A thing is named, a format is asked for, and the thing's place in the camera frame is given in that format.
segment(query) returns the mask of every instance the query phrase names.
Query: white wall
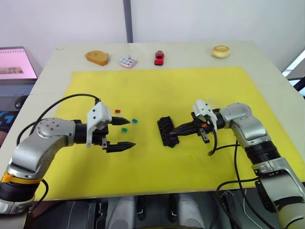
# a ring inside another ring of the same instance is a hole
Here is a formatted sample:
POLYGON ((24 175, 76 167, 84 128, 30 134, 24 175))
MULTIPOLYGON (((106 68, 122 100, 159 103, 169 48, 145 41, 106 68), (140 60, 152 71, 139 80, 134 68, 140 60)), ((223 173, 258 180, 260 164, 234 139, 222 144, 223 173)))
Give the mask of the white wall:
POLYGON ((252 40, 284 70, 305 48, 304 0, 132 0, 134 42, 252 40))
POLYGON ((122 0, 1 0, 0 8, 0 47, 24 46, 37 72, 59 44, 126 42, 122 0))

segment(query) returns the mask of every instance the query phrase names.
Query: laptop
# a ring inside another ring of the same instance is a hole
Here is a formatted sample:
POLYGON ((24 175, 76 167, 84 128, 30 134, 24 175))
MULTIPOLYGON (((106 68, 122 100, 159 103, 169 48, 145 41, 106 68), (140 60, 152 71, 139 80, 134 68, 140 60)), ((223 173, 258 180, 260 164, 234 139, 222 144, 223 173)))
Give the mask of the laptop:
POLYGON ((17 111, 15 101, 29 95, 36 80, 23 47, 0 48, 0 111, 17 111))

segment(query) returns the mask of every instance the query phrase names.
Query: red toy car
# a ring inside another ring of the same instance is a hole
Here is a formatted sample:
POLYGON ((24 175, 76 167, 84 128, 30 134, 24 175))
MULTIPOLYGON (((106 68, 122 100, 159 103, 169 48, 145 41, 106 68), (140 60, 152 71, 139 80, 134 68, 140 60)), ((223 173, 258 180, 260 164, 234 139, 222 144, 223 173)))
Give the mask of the red toy car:
POLYGON ((154 58, 154 65, 163 65, 164 53, 162 51, 157 51, 154 58))

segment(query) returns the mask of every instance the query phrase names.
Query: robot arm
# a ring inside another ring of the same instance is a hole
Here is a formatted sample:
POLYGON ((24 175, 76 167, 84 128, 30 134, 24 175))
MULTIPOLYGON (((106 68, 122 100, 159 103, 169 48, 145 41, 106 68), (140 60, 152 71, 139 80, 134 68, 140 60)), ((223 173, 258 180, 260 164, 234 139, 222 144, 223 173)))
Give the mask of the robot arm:
POLYGON ((74 144, 100 145, 106 152, 133 147, 131 142, 111 145, 107 141, 108 124, 123 125, 128 120, 111 117, 110 110, 98 102, 87 115, 87 124, 80 120, 60 118, 41 120, 35 131, 15 149, 0 183, 0 214, 17 214, 29 209, 34 194, 55 154, 74 144))
MULTIPOLYGON (((211 132, 212 128, 232 129, 251 160, 253 171, 259 176, 255 185, 265 208, 278 214, 281 229, 303 228, 305 188, 286 159, 279 155, 263 124, 252 115, 249 106, 231 104, 223 109, 213 110, 214 115, 210 117, 207 117, 210 114, 205 112, 206 106, 207 103, 203 100, 198 100, 193 105, 192 125, 196 123, 197 128, 204 126, 205 133, 211 132)), ((188 132, 189 126, 190 123, 183 124, 171 133, 185 135, 198 132, 188 132)))

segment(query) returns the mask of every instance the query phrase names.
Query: yellow mat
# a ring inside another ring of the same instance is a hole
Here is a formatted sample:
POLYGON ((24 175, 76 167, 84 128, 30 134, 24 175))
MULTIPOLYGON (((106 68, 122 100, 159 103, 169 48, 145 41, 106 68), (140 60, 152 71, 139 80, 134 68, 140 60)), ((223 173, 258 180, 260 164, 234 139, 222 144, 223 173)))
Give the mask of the yellow mat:
MULTIPOLYGON (((181 136, 174 148, 164 147, 157 120, 170 116, 175 126, 192 120, 192 105, 199 98, 212 108, 234 102, 248 104, 262 121, 279 153, 286 157, 299 178, 305 180, 305 166, 272 110, 246 72, 239 67, 176 70, 126 70, 73 73, 65 95, 91 93, 106 106, 121 110, 121 116, 132 120, 127 133, 122 126, 109 126, 108 140, 131 141, 137 145, 124 152, 106 153, 100 146, 86 148, 74 145, 60 150, 45 179, 50 190, 46 199, 91 198, 133 194, 152 194, 212 190, 227 180, 236 179, 233 148, 207 153, 213 147, 197 135, 181 136)), ((72 98, 63 102, 56 117, 86 122, 94 105, 92 98, 72 98)), ((218 145, 234 144, 231 130, 218 131, 218 145)), ((251 163, 238 150, 241 179, 253 178, 251 163)), ((245 183, 245 187, 254 186, 245 183)), ((228 185, 226 188, 237 188, 228 185)), ((41 185, 36 193, 44 192, 41 185)))

